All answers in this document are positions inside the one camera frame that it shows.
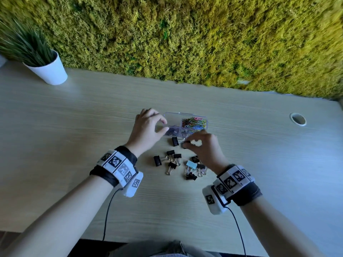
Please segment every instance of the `moss wall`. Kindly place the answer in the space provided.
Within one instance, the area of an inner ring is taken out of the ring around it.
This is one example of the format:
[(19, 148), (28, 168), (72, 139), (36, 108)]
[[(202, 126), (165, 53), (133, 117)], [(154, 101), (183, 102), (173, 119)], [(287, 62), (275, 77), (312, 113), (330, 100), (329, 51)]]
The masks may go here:
[(0, 0), (0, 19), (41, 26), (67, 67), (332, 98), (343, 95), (342, 3)]

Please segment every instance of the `wire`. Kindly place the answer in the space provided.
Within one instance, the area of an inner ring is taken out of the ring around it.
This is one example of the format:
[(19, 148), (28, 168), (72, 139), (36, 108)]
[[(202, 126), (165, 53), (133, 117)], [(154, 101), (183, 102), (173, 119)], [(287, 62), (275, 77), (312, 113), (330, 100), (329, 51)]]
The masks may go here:
[(119, 190), (123, 190), (123, 188), (119, 188), (116, 190), (116, 192), (114, 192), (109, 204), (108, 204), (108, 208), (107, 208), (107, 213), (106, 213), (106, 218), (105, 218), (105, 227), (104, 227), (104, 236), (103, 236), (103, 241), (105, 240), (105, 235), (106, 235), (106, 224), (107, 224), (107, 216), (108, 216), (108, 211), (109, 211), (109, 207), (111, 205), (112, 199), (114, 197), (114, 195), (119, 191)]
[(244, 246), (244, 242), (243, 242), (243, 237), (242, 237), (242, 234), (240, 233), (240, 229), (239, 229), (239, 226), (238, 226), (236, 217), (235, 217), (235, 215), (234, 215), (234, 212), (232, 212), (232, 210), (231, 210), (230, 208), (228, 208), (228, 207), (225, 207), (225, 208), (227, 208), (228, 210), (230, 210), (231, 214), (234, 216), (234, 219), (235, 219), (235, 221), (236, 221), (236, 225), (237, 225), (237, 228), (238, 228), (238, 232), (239, 232), (239, 235), (240, 235), (240, 239), (242, 240), (242, 245), (243, 245), (243, 249), (244, 249), (244, 256), (247, 257), (247, 254), (246, 254), (246, 252), (245, 252), (245, 246)]

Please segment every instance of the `gray pants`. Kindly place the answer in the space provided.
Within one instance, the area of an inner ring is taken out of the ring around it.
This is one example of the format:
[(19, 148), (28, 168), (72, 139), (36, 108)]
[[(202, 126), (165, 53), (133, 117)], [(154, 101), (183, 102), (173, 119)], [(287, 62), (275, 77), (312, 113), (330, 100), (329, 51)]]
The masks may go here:
[(208, 253), (194, 246), (182, 244), (180, 241), (155, 242), (143, 241), (128, 243), (109, 253), (109, 257), (150, 257), (163, 254), (183, 254), (190, 257), (214, 257), (218, 253)]

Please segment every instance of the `wooden desk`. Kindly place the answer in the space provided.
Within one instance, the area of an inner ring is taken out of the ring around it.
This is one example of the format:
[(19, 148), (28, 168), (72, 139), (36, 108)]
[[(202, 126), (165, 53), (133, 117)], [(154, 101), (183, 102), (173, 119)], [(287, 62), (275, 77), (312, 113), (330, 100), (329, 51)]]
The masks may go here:
[[(343, 246), (343, 113), (337, 102), (68, 69), (49, 86), (19, 63), (0, 69), (0, 230), (22, 232), (82, 181), (109, 148), (126, 142), (142, 108), (208, 116), (231, 162), (256, 178), (265, 197), (328, 256)], [(289, 119), (303, 114), (305, 127)], [(135, 197), (115, 196), (106, 240), (179, 239), (208, 251), (242, 254), (229, 212), (213, 216), (201, 189), (209, 173), (185, 181), (153, 156), (175, 149), (163, 138), (143, 154)], [(182, 159), (193, 155), (177, 148)], [(100, 240), (108, 198), (83, 238)], [(247, 254), (267, 256), (240, 209), (231, 204)]]

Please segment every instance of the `plastic box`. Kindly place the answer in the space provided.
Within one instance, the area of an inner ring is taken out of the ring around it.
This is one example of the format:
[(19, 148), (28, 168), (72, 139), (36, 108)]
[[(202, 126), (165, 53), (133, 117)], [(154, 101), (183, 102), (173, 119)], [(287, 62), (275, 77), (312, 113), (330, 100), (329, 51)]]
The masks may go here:
[(207, 130), (208, 121), (206, 116), (199, 116), (189, 113), (166, 112), (163, 116), (167, 119), (169, 130), (166, 136), (186, 138), (196, 131)]

